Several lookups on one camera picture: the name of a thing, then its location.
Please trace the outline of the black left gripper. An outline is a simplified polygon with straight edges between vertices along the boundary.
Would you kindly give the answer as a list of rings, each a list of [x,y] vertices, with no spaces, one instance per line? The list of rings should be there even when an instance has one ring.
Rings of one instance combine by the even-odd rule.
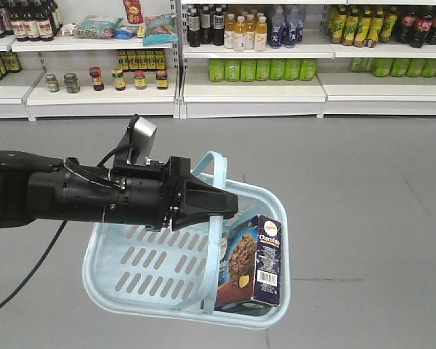
[[[211,217],[230,219],[238,211],[238,197],[207,184],[190,173],[190,159],[172,156],[163,164],[130,164],[116,156],[111,177],[119,181],[110,221],[180,230],[208,222]]]

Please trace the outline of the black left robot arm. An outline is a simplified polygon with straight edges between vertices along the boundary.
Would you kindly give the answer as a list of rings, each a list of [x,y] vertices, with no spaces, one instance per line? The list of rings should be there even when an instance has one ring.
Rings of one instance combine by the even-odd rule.
[[[146,166],[117,161],[108,169],[0,151],[0,228],[42,219],[179,230],[237,211],[238,197],[199,180],[188,158]]]

